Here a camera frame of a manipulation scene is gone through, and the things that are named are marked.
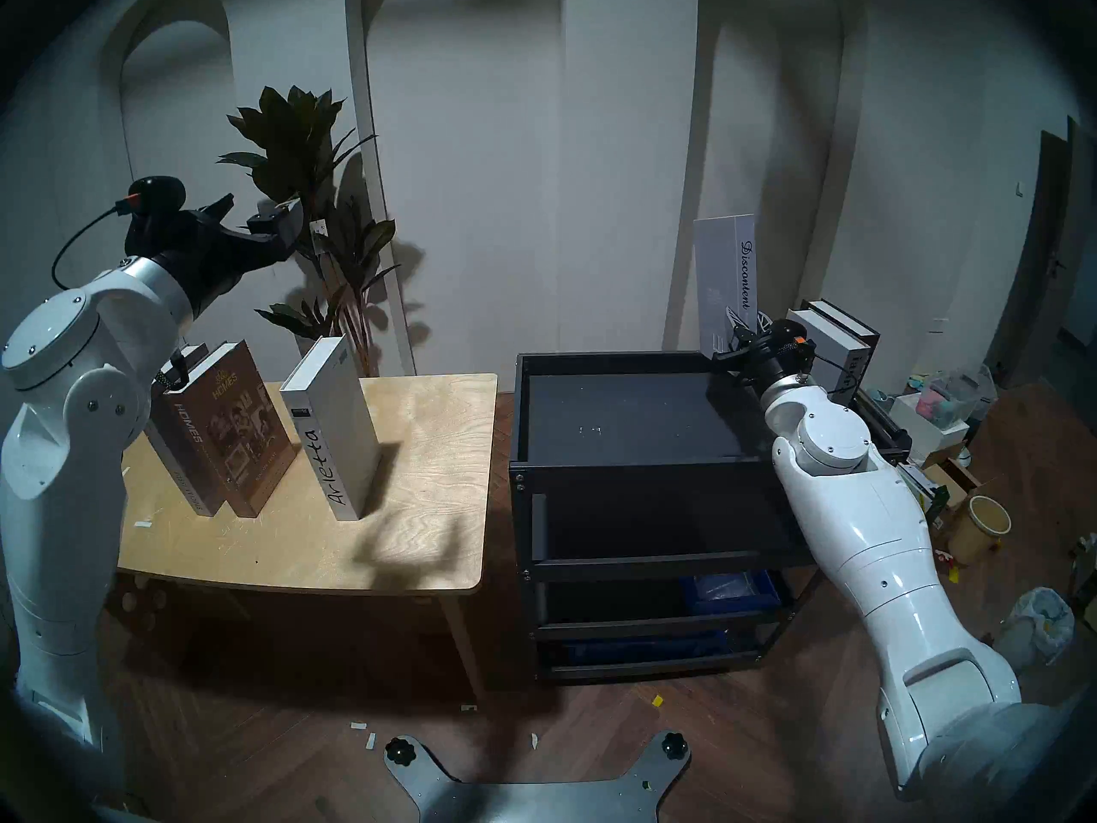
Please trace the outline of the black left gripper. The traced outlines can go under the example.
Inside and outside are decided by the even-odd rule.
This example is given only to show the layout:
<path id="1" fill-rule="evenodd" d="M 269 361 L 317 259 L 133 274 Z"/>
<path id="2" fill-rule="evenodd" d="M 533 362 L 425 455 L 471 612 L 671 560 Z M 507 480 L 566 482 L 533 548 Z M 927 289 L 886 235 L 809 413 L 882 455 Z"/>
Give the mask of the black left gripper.
<path id="1" fill-rule="evenodd" d="M 286 261 L 306 229 L 299 198 L 263 204 L 264 212 L 247 219 L 248 233 L 222 224 L 235 205 L 231 193 L 197 210 L 183 208 L 185 200 L 186 188 L 173 177 L 132 182 L 123 198 L 123 213 L 131 217 L 124 252 L 162 269 L 186 294 L 191 319 L 246 273 Z"/>

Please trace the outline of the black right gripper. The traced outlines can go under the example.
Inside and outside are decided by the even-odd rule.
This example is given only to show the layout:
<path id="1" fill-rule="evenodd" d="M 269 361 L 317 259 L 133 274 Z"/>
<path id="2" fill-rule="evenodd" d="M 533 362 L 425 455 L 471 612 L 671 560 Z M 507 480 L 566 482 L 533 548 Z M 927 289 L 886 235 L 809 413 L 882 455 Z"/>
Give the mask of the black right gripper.
<path id="1" fill-rule="evenodd" d="M 815 343 L 804 325 L 772 322 L 765 312 L 758 312 L 750 326 L 732 307 L 725 308 L 725 352 L 713 353 L 712 368 L 755 390 L 770 388 L 787 376 L 804 383 L 815 360 Z"/>

